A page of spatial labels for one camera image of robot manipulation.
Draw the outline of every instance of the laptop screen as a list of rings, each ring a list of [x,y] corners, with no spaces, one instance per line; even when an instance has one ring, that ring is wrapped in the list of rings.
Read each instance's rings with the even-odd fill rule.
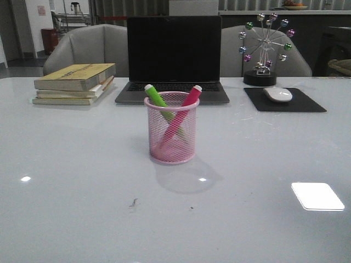
[[[130,81],[219,80],[220,16],[133,16],[127,28]]]

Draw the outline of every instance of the pink mesh pen holder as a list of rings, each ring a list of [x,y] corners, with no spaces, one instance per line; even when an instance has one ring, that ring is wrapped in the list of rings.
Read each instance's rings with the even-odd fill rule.
[[[181,107],[188,93],[159,94],[168,107],[154,105],[149,97],[144,100],[149,116],[150,155],[161,163],[185,163],[195,155],[196,107],[200,101]]]

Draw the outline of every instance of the trash can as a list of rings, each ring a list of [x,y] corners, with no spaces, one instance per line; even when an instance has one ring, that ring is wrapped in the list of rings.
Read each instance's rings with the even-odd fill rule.
[[[45,55],[50,55],[58,45],[57,30],[55,28],[41,29]]]

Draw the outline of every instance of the mouse pad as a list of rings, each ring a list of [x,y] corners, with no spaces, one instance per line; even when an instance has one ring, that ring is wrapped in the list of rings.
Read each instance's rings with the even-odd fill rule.
[[[286,88],[292,94],[289,102],[273,102],[263,92],[264,88],[244,88],[258,111],[326,112],[322,106],[297,88]]]

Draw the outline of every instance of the stack of books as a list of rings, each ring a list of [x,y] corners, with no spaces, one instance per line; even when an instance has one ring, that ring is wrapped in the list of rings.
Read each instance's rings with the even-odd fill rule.
[[[33,104],[91,105],[111,85],[116,65],[73,64],[34,81]]]

